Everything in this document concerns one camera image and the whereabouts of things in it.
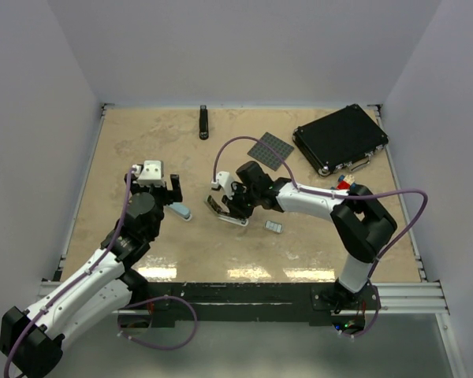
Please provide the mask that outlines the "light blue stapler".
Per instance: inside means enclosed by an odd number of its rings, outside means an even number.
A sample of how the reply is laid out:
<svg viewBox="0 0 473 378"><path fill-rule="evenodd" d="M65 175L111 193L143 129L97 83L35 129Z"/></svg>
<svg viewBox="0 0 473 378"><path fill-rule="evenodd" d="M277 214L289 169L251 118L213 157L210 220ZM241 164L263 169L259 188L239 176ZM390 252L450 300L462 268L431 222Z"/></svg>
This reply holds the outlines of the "light blue stapler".
<svg viewBox="0 0 473 378"><path fill-rule="evenodd" d="M182 204L181 202L175 202L169 205L169 208L184 221L190 221L192 219L191 210Z"/></svg>

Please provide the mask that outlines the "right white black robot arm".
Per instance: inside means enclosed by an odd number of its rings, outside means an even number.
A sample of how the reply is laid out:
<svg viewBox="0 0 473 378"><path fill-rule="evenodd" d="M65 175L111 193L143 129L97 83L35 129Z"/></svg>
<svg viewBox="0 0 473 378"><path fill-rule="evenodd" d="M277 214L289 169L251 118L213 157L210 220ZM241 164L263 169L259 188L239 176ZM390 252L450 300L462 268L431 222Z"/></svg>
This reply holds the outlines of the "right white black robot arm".
<svg viewBox="0 0 473 378"><path fill-rule="evenodd" d="M299 213L331 221L348 252L337 278L337 304L354 309L363 301L363 286L377 254L386 245L397 223L369 189L356 184L347 191L328 191L300 185L291 178L270 178L255 161L229 172L215 174L211 186L222 189L226 217L245 222L256 207L279 213Z"/></svg>

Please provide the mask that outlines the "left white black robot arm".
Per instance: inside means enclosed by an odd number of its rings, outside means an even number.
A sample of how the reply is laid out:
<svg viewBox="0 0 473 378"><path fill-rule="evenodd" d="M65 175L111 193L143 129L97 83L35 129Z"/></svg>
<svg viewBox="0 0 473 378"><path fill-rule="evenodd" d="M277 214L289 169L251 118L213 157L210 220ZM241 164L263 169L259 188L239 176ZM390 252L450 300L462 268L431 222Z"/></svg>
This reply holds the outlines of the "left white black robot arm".
<svg viewBox="0 0 473 378"><path fill-rule="evenodd" d="M2 317L3 375L16 367L22 377L45 377L70 346L113 311L139 309L147 301L147 280L133 266L160 232L165 206L181 202L178 175L165 182L152 161L125 175L121 215L101 246L69 278L26 309Z"/></svg>

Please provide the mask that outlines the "beige green stapler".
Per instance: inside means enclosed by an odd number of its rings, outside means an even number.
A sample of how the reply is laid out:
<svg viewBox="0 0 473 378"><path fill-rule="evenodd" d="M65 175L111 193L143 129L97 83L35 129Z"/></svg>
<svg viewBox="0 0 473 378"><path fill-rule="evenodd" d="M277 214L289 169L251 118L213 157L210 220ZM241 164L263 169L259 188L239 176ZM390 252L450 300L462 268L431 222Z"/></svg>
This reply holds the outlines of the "beige green stapler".
<svg viewBox="0 0 473 378"><path fill-rule="evenodd" d="M229 212L224 211L224 209L214 200L214 198L211 195L208 195L204 202L206 203L210 211L214 213L219 220L225 221L231 224L236 224L241 227L246 227L248 225L247 219L231 217L229 215Z"/></svg>

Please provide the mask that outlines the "grey staple tray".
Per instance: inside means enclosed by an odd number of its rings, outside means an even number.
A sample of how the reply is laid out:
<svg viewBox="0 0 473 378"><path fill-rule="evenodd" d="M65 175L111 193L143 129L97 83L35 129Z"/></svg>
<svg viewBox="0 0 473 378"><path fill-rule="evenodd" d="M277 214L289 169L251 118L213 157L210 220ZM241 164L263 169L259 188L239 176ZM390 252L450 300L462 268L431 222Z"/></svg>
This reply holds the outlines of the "grey staple tray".
<svg viewBox="0 0 473 378"><path fill-rule="evenodd" d="M283 232L283 225L271 220L267 220L264 224L264 228L267 231L274 232L277 234L281 234Z"/></svg>

